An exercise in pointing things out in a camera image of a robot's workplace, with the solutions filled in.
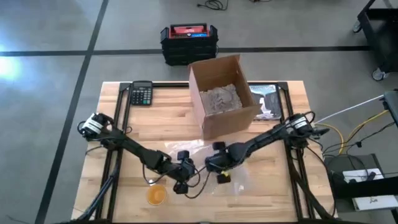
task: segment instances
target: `calculator keypad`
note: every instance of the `calculator keypad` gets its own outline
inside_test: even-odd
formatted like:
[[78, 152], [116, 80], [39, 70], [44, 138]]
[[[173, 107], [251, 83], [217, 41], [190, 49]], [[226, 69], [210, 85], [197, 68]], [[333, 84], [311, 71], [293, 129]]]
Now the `calculator keypad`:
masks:
[[146, 105], [152, 104], [152, 90], [151, 88], [134, 88], [131, 95], [132, 105]]

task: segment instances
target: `calculator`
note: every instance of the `calculator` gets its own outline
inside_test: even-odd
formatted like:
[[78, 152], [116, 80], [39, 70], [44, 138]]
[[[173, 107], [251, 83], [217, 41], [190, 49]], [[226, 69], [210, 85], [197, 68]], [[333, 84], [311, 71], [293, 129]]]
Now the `calculator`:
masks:
[[151, 81], [134, 81], [132, 83], [131, 104], [149, 106], [152, 104], [153, 86]]

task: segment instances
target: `orange cup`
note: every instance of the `orange cup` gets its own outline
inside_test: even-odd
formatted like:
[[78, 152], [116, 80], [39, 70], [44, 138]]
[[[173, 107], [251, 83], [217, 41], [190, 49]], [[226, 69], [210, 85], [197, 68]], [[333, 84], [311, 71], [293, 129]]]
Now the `orange cup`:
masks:
[[147, 201], [151, 205], [160, 205], [166, 200], [166, 197], [166, 188], [160, 184], [150, 186], [147, 191]]

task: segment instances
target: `metal cart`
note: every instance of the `metal cart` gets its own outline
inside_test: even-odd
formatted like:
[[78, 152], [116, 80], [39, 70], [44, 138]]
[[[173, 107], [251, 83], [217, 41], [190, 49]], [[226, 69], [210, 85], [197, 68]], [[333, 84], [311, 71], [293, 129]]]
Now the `metal cart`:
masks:
[[372, 78], [381, 81], [398, 71], [398, 9], [370, 9], [370, 0], [358, 14], [353, 32], [363, 30], [378, 64]]

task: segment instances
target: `gray floor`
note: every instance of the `gray floor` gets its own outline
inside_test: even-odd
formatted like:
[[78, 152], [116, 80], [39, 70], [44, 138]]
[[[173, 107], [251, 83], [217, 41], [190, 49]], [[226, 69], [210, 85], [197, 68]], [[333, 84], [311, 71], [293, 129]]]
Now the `gray floor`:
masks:
[[[218, 28], [220, 47], [311, 47], [366, 45], [352, 25], [366, 0], [230, 0], [227, 11], [184, 0], [110, 0], [96, 50], [159, 49], [159, 32], [173, 23], [207, 22]], [[99, 0], [0, 2], [0, 51], [86, 50], [101, 6]], [[376, 6], [385, 7], [377, 0]], [[0, 223], [7, 216], [33, 223], [57, 149], [84, 56], [0, 57]], [[304, 80], [319, 118], [396, 88], [398, 77], [375, 82], [371, 52], [245, 53], [248, 80]], [[103, 81], [187, 80], [186, 67], [170, 67], [161, 55], [93, 56], [73, 121], [46, 223], [68, 220], [73, 210], [86, 142], [75, 124], [95, 111]], [[382, 110], [374, 101], [327, 123], [345, 136]], [[366, 126], [358, 139], [392, 119]], [[353, 154], [376, 153], [384, 172], [398, 171], [396, 127], [369, 139]], [[324, 145], [338, 142], [335, 134]], [[345, 220], [393, 223], [388, 212], [344, 213]]]

